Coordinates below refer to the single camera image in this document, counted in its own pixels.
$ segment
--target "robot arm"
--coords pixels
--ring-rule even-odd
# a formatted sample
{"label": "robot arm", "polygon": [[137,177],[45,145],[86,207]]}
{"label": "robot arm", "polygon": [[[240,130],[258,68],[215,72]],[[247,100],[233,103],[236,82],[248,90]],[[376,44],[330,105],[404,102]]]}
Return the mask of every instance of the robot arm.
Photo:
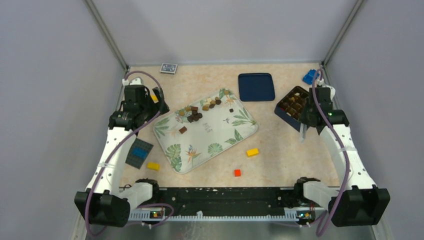
{"label": "robot arm", "polygon": [[[355,148],[351,136],[349,121],[342,110],[334,110],[332,98],[334,89],[329,87],[316,88],[318,102],[327,119],[340,137],[342,149],[335,135],[325,124],[309,90],[309,101],[302,112],[300,120],[310,127],[315,127],[331,154],[340,185],[346,173],[346,160],[343,151],[349,157],[349,172],[346,187],[340,202],[331,219],[337,227],[376,225],[390,201],[387,189],[378,188],[370,177]],[[334,206],[339,191],[331,188],[315,178],[301,178],[297,186],[302,189],[303,197],[318,203],[327,211]]]}
{"label": "robot arm", "polygon": [[[123,142],[108,163],[106,159],[113,149],[135,129],[152,119],[158,111],[164,114],[169,111],[169,108],[158,88],[153,89],[158,102],[153,102],[149,89],[142,85],[141,79],[136,78],[131,83],[123,81],[122,84],[125,86],[122,110],[115,111],[110,116],[106,143],[95,173],[85,191],[77,192],[74,199],[75,205],[84,217],[89,192],[94,187],[89,206],[91,224],[123,227],[128,221],[130,211],[151,199],[153,195],[153,185],[149,182],[136,182],[125,191],[119,191],[127,155],[137,138],[135,134]],[[104,168],[104,171],[97,185],[94,186],[101,168]]]}

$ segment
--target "brown candy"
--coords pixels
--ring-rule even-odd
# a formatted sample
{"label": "brown candy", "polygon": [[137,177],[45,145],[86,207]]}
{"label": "brown candy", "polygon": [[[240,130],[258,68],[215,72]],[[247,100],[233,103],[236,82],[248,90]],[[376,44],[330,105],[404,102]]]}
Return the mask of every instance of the brown candy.
{"label": "brown candy", "polygon": [[181,134],[187,131],[187,127],[183,126],[180,130],[178,130]]}

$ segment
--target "gray wall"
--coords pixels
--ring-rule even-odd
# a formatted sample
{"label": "gray wall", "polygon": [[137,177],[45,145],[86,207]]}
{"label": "gray wall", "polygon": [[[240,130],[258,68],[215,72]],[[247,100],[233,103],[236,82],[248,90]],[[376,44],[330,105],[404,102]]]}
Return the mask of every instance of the gray wall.
{"label": "gray wall", "polygon": [[70,239],[120,69],[83,1],[0,3],[0,239]]}
{"label": "gray wall", "polygon": [[129,65],[322,61],[355,0],[94,0]]}
{"label": "gray wall", "polygon": [[422,239],[424,1],[367,1],[328,66],[395,239]]}

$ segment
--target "lego baseplate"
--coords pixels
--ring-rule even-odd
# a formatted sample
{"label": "lego baseplate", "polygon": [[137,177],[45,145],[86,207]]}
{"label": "lego baseplate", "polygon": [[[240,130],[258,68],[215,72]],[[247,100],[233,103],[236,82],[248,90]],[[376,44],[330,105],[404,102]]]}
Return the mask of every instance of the lego baseplate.
{"label": "lego baseplate", "polygon": [[140,169],[152,148],[152,144],[138,138],[135,139],[135,142],[129,149],[128,156],[126,156],[125,163]]}

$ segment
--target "tray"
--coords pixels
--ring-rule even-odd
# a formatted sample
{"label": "tray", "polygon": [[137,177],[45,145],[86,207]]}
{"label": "tray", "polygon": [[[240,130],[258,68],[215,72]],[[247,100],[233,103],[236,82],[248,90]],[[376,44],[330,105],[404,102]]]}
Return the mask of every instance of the tray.
{"label": "tray", "polygon": [[[207,98],[214,100],[215,97],[219,97],[222,103],[203,111]],[[190,123],[187,117],[192,113],[185,110],[188,106],[198,107],[203,118]],[[153,132],[166,158],[180,174],[188,173],[258,129],[255,119],[230,89],[221,88],[188,106],[160,117],[153,125]],[[179,132],[182,127],[187,128],[183,134]]]}

